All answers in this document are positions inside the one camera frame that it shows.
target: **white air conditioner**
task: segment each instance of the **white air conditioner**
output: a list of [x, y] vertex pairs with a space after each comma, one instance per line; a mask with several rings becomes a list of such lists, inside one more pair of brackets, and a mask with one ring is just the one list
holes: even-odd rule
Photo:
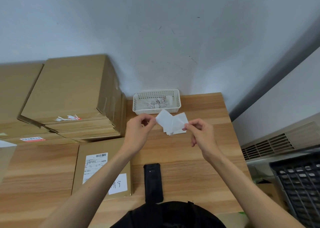
[[232, 124], [247, 162], [320, 144], [320, 48]]

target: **phone case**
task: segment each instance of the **phone case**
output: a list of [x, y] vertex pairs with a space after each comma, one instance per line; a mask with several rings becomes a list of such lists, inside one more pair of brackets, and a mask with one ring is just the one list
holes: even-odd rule
[[160, 164], [148, 164], [144, 169], [144, 188], [146, 203], [161, 203], [163, 201]]

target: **person's left hand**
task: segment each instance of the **person's left hand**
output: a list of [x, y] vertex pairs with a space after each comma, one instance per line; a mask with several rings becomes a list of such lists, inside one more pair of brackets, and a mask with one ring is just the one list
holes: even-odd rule
[[142, 113], [127, 122], [122, 150], [135, 155], [147, 141], [151, 129], [156, 125], [156, 118]]

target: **crate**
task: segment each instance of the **crate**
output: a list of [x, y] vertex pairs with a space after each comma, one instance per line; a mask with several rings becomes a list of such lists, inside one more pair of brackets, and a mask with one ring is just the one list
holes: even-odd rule
[[[139, 102], [143, 99], [154, 99], [161, 97], [173, 97], [173, 107], [159, 108], [159, 109], [149, 109], [149, 108], [139, 108]], [[166, 109], [170, 113], [178, 112], [181, 107], [180, 93], [178, 89], [161, 89], [161, 90], [150, 90], [137, 92], [133, 95], [133, 105], [132, 110], [140, 115], [141, 113], [154, 114], [160, 113], [162, 109]]]
[[290, 213], [307, 228], [320, 227], [320, 152], [271, 162]]

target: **wooden tabletop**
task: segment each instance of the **wooden tabletop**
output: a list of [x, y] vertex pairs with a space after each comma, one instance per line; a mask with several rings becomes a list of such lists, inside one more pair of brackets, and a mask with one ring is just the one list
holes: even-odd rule
[[[181, 96], [181, 104], [178, 113], [214, 125], [222, 152], [250, 177], [222, 94]], [[128, 101], [127, 119], [134, 116], [132, 101]], [[164, 202], [191, 201], [214, 214], [242, 211], [199, 148], [192, 148], [190, 142], [190, 133], [168, 136], [156, 125], [132, 160], [133, 195], [103, 201], [90, 227], [109, 227], [145, 202], [143, 165], [150, 163], [161, 165]], [[0, 227], [35, 227], [63, 203], [71, 193], [77, 153], [78, 144], [18, 146], [0, 186]]]

